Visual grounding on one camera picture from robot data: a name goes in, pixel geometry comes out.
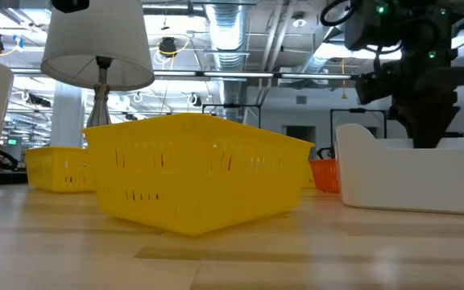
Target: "wooden table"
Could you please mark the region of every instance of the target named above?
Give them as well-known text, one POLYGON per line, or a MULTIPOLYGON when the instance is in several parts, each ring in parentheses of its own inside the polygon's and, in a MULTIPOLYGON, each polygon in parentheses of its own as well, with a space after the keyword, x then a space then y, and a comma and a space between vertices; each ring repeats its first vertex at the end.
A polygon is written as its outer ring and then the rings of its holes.
POLYGON ((99 213, 93 194, 0 187, 0 289, 459 289, 464 216, 300 207, 198 238, 99 213))

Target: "yellow plastic basket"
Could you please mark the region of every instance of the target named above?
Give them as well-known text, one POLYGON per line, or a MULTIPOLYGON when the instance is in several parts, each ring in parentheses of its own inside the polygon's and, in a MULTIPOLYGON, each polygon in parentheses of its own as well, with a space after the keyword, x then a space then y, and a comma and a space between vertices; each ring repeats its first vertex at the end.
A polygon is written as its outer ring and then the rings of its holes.
POLYGON ((45 147, 26 151, 28 184, 58 193, 94 191, 89 151, 45 147))
POLYGON ((304 189, 315 189, 316 185, 314 185, 314 176, 313 170, 310 166, 308 166, 309 170, 307 174, 304 176, 304 189))
POLYGON ((83 131, 103 212, 189 235, 297 206, 312 146, 203 114, 83 131))

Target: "white plastic tray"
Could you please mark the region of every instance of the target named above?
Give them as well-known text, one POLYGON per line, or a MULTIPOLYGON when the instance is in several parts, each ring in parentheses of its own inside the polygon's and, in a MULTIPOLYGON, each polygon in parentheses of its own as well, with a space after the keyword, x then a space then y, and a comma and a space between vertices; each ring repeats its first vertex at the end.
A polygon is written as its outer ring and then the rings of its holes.
POLYGON ((356 124, 336 131, 346 205, 464 213, 464 138, 413 149, 409 139, 375 139, 356 124))

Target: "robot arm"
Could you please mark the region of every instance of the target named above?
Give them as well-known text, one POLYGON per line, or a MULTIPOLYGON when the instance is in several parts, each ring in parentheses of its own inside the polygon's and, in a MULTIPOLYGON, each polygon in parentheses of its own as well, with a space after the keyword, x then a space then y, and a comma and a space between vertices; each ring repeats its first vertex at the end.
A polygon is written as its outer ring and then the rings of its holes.
POLYGON ((452 26, 463 15, 436 0, 350 0, 342 19, 326 21, 329 10, 347 1, 329 4, 321 21, 326 26, 345 23, 345 46, 376 54, 374 72, 356 80, 360 103, 391 95, 391 114, 406 128, 414 147, 436 147, 459 111, 454 90, 464 85, 464 67, 450 67, 458 56, 451 39, 452 26), (395 45, 401 59, 381 65, 379 56, 388 53, 382 48, 395 45))

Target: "lamp stand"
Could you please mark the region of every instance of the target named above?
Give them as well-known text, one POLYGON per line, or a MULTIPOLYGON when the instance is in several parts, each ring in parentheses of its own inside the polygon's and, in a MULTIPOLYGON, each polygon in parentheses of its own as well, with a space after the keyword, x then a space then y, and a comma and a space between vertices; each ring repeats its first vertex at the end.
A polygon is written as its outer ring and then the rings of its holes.
POLYGON ((106 84, 107 69, 112 64, 112 59, 104 56, 96 56, 99 70, 98 83, 94 85, 94 107, 90 113, 87 127, 109 125, 109 107, 106 104, 109 100, 110 87, 106 84))

